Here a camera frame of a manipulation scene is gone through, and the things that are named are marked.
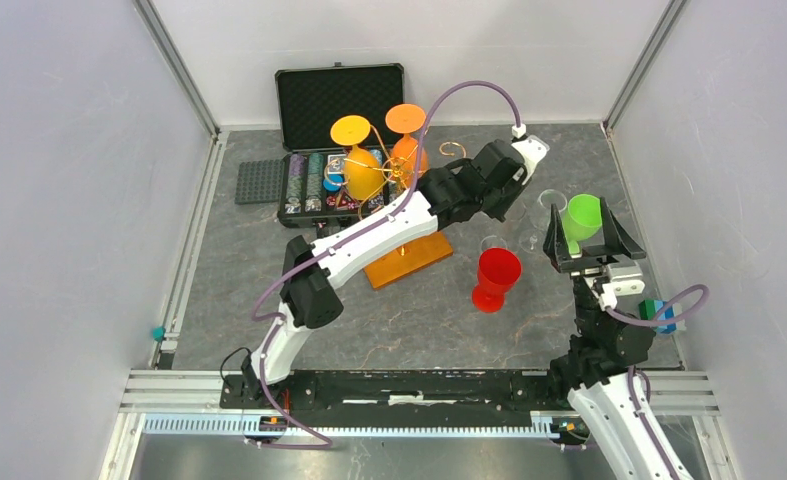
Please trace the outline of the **green wine glass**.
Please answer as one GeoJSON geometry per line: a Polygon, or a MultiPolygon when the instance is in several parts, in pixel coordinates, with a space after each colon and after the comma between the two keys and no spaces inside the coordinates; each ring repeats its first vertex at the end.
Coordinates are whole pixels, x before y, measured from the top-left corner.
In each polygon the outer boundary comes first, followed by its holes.
{"type": "Polygon", "coordinates": [[[592,237],[602,227],[600,198],[588,193],[573,196],[561,220],[570,255],[580,255],[579,243],[592,237]]]}

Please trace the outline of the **clear wine glass back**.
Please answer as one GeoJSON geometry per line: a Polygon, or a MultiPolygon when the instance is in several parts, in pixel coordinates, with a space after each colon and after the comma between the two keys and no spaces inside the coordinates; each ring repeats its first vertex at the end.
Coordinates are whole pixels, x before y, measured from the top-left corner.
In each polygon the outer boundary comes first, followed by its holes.
{"type": "Polygon", "coordinates": [[[551,219],[551,207],[556,206],[562,214],[567,205],[565,194],[559,190],[546,189],[539,194],[532,208],[528,210],[529,224],[520,234],[519,246],[523,251],[534,253],[542,247],[551,219]]]}

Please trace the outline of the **clear wine glass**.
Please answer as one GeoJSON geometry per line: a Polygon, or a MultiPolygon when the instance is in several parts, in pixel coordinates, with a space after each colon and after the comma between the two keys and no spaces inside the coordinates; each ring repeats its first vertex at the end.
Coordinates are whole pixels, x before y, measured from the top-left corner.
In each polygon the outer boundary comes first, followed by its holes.
{"type": "Polygon", "coordinates": [[[519,246],[523,251],[534,253],[542,247],[551,219],[551,207],[556,206],[562,214],[567,205],[565,194],[559,190],[546,189],[539,194],[532,208],[528,210],[529,224],[520,234],[519,246]]]}
{"type": "Polygon", "coordinates": [[[504,214],[504,221],[496,220],[490,233],[480,242],[480,251],[485,252],[493,248],[506,250],[514,249],[515,235],[527,216],[527,210],[522,200],[515,201],[504,214]]]}

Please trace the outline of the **red wine glass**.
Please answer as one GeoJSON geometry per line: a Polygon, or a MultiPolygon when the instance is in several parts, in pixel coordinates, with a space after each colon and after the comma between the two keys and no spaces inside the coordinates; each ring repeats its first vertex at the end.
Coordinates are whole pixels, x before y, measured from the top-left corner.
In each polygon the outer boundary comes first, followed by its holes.
{"type": "Polygon", "coordinates": [[[519,258],[504,248],[489,248],[479,257],[477,283],[471,293],[473,305],[484,313],[498,312],[506,294],[522,274],[519,258]]]}

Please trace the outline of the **clear wine glass front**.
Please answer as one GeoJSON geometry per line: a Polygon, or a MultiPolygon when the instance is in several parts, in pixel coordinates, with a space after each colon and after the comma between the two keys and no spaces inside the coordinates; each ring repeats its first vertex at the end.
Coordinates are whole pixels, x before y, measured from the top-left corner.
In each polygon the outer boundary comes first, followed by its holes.
{"type": "Polygon", "coordinates": [[[485,252],[493,248],[506,250],[514,249],[515,235],[527,216],[527,210],[522,200],[515,201],[504,214],[504,221],[496,220],[490,233],[480,242],[480,251],[485,252]]]}

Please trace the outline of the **orange wine glass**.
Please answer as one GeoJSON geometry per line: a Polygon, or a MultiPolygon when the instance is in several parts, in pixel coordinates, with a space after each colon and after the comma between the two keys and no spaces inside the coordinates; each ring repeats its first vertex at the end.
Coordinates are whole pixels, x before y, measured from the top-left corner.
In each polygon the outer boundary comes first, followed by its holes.
{"type": "Polygon", "coordinates": [[[387,161],[389,178],[402,190],[410,186],[414,173],[421,176],[429,168],[426,150],[418,147],[418,133],[425,120],[425,111],[409,103],[392,107],[385,116],[387,128],[402,135],[389,151],[387,161]]]}

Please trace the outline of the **yellow wine glass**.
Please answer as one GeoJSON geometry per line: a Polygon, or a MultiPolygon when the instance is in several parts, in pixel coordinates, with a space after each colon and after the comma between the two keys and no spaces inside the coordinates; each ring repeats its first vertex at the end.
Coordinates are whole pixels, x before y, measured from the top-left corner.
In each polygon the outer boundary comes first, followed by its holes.
{"type": "Polygon", "coordinates": [[[385,181],[378,159],[361,146],[371,131],[370,122],[359,115],[343,116],[335,121],[330,129],[332,141],[348,148],[343,175],[347,193],[357,201],[367,201],[375,197],[385,181]]]}

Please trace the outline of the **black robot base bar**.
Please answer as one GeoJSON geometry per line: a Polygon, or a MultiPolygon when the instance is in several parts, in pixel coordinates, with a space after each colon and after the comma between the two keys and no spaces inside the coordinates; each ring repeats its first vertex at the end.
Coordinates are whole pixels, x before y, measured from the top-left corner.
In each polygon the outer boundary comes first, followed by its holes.
{"type": "Polygon", "coordinates": [[[297,370],[270,392],[315,429],[523,427],[569,407],[544,372],[524,370],[297,370]]]}

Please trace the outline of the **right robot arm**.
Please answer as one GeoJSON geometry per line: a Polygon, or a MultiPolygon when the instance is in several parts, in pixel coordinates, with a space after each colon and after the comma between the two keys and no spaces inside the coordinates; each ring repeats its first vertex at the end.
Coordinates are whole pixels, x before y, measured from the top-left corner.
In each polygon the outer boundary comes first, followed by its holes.
{"type": "Polygon", "coordinates": [[[643,292],[637,264],[643,248],[592,194],[552,206],[543,251],[570,276],[576,334],[547,371],[546,392],[581,417],[618,479],[688,479],[652,409],[638,364],[648,358],[655,325],[618,308],[622,296],[643,292]]]}

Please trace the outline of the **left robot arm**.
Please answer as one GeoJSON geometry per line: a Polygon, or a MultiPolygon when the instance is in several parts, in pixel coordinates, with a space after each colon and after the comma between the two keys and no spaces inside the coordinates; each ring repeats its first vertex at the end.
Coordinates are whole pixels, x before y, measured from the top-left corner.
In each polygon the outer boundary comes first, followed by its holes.
{"type": "Polygon", "coordinates": [[[264,408],[281,399],[283,380],[310,334],[342,314],[338,290],[352,276],[396,248],[478,213],[505,221],[549,150],[533,135],[492,141],[474,158],[428,169],[415,187],[345,230],[314,242],[293,238],[281,277],[265,291],[278,294],[277,309],[253,314],[271,326],[250,355],[247,397],[264,408]]]}

